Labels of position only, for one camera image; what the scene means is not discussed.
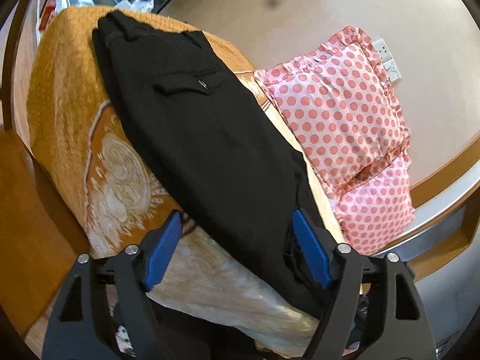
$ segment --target electrical socket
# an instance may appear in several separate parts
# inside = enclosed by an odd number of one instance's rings
[[[390,81],[392,83],[395,83],[396,81],[400,80],[402,78],[402,75],[400,74],[400,71],[398,70],[397,62],[392,58],[387,62],[383,63],[383,67],[387,71],[388,78],[390,78]]]
[[[393,58],[392,53],[388,49],[387,44],[383,39],[376,40],[372,43],[372,45],[375,47],[375,50],[377,50],[378,54],[380,54],[380,56],[382,57],[382,62],[389,61]]]

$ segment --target folded black trousers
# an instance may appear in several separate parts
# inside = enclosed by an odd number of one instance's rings
[[[302,153],[202,32],[163,32],[114,11],[92,36],[123,130],[169,194],[238,262],[320,318],[322,291],[292,234],[299,208],[323,227]]]

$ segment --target belt loop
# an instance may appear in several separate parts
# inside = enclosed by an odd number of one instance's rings
[[[117,28],[122,31],[123,36],[126,40],[132,41],[138,38],[138,33],[136,29],[136,21],[131,17],[126,16],[119,10],[110,12],[108,16],[114,21]]]

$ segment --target pocket flap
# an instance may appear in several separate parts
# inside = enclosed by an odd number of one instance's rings
[[[155,78],[154,85],[165,93],[197,91],[207,94],[225,78],[221,71],[210,73],[171,73]]]

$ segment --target polka dot pillow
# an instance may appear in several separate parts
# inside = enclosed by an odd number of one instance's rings
[[[370,38],[345,27],[327,43],[255,79],[281,112],[329,197],[405,145],[409,130]]]
[[[398,237],[414,219],[410,199],[410,158],[396,149],[356,175],[335,208],[346,241],[361,254],[371,255]]]

